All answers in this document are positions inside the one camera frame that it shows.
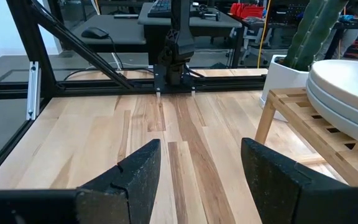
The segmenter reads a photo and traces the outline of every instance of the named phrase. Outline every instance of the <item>wooden leg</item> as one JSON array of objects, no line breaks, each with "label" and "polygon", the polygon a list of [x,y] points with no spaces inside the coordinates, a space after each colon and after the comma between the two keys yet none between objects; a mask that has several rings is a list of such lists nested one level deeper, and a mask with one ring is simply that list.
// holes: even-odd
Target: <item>wooden leg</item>
[{"label": "wooden leg", "polygon": [[260,117],[258,130],[256,130],[255,141],[265,144],[267,133],[269,132],[270,125],[272,125],[274,112],[276,112],[276,109],[267,97],[262,116]]}]

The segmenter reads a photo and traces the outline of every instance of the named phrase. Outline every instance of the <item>cactus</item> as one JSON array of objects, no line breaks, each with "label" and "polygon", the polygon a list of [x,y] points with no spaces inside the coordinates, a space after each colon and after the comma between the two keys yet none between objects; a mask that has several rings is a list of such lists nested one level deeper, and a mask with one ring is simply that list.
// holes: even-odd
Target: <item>cactus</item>
[{"label": "cactus", "polygon": [[283,65],[299,71],[309,71],[314,56],[329,36],[347,2],[347,0],[310,0]]}]

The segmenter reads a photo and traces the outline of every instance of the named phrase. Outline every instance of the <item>computer mouse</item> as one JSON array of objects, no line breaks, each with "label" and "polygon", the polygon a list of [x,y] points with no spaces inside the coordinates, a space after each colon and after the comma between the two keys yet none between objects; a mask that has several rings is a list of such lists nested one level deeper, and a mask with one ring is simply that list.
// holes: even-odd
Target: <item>computer mouse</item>
[{"label": "computer mouse", "polygon": [[105,39],[109,36],[109,33],[98,27],[88,27],[82,32],[81,36],[92,39]]}]

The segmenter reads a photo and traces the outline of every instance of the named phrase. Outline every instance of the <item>keyboard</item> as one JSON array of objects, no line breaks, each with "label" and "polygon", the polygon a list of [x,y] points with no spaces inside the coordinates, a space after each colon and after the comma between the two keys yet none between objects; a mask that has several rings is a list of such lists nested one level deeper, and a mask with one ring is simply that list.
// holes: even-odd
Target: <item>keyboard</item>
[{"label": "keyboard", "polygon": [[156,0],[147,17],[171,18],[171,0]]}]

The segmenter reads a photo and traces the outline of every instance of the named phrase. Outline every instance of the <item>black aluminum frame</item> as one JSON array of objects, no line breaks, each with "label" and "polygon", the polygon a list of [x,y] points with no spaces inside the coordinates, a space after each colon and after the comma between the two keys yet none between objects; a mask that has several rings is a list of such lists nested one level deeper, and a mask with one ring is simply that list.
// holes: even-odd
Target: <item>black aluminum frame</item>
[{"label": "black aluminum frame", "polygon": [[[14,22],[31,62],[39,62],[41,68],[41,98],[103,95],[155,94],[157,92],[154,78],[128,79],[117,73],[112,66],[94,53],[86,44],[73,35],[51,13],[45,12],[37,1],[6,0]],[[109,80],[80,80],[58,82],[40,33],[39,25],[60,39],[76,53],[81,55],[98,70],[108,76]],[[191,78],[192,86],[164,86],[161,93],[190,93],[192,91],[245,91],[261,90],[265,75],[243,77],[205,77]],[[0,83],[0,99],[27,98],[27,82]],[[26,121],[23,127],[12,137],[0,152],[0,165],[13,150],[20,138],[30,128],[33,121]]]}]

